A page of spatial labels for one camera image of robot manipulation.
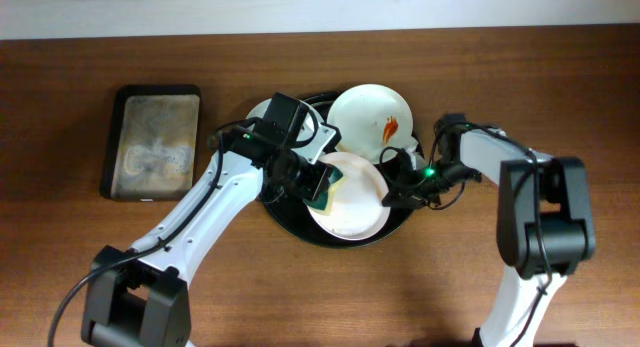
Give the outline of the green yellow sponge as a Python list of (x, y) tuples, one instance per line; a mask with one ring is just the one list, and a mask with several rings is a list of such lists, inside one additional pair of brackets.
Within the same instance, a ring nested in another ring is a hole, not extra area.
[(321, 215), (329, 215), (339, 190), (346, 184), (348, 178), (336, 166), (330, 165), (330, 174), (325, 182), (327, 188), (320, 191), (312, 200), (304, 199), (303, 203)]

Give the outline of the pink white plate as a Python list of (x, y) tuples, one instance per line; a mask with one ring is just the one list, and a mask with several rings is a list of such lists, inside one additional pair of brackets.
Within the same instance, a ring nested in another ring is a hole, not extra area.
[(351, 153), (333, 152), (321, 162), (338, 167), (348, 178), (339, 190), (329, 215), (307, 209), (312, 219), (339, 240), (361, 241), (373, 237), (387, 222), (390, 207), (382, 206), (389, 192), (381, 173), (366, 159)]

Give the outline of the pale green plate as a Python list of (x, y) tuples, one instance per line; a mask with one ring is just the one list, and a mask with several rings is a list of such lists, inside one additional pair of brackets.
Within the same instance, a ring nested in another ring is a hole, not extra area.
[[(252, 118), (252, 117), (259, 117), (262, 118), (267, 110), (267, 108), (269, 107), (269, 104), (271, 103), (270, 99), (264, 100), (262, 102), (260, 102), (258, 105), (256, 105), (251, 112), (247, 115), (247, 118)], [(306, 105), (307, 107), (310, 108), (309, 112), (307, 113), (304, 123), (299, 131), (299, 134), (297, 136), (297, 140), (298, 141), (303, 141), (306, 140), (308, 138), (310, 138), (313, 135), (313, 132), (315, 131), (314, 128), (314, 123), (313, 120), (316, 120), (318, 122), (318, 124), (321, 124), (324, 122), (323, 117), (320, 115), (320, 113), (318, 111), (316, 111), (310, 104), (304, 102), (304, 105)]]

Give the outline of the cream plate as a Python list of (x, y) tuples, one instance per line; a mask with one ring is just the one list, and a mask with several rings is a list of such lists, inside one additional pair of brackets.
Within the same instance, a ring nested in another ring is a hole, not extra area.
[(358, 155), (378, 164), (382, 150), (395, 147), (415, 151), (413, 115), (396, 91), (378, 84), (352, 87), (334, 101), (327, 123), (339, 129), (339, 152)]

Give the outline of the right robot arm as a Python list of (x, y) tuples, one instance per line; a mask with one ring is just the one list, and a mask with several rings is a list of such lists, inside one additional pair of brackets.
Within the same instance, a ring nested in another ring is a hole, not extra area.
[(488, 178), (498, 188), (496, 242), (504, 271), (473, 346), (531, 346), (554, 295), (596, 249), (589, 185), (577, 157), (553, 157), (500, 128), (445, 114), (427, 157), (396, 148), (384, 170), (386, 207), (444, 210), (453, 187)]

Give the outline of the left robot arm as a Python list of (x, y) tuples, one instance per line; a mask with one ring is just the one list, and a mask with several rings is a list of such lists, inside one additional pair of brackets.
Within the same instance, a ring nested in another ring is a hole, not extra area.
[(82, 340), (92, 346), (188, 346), (189, 287), (230, 222), (266, 187), (315, 201), (333, 167), (320, 161), (339, 130), (304, 101), (276, 93), (263, 112), (215, 131), (204, 174), (126, 251), (104, 247), (83, 282)]

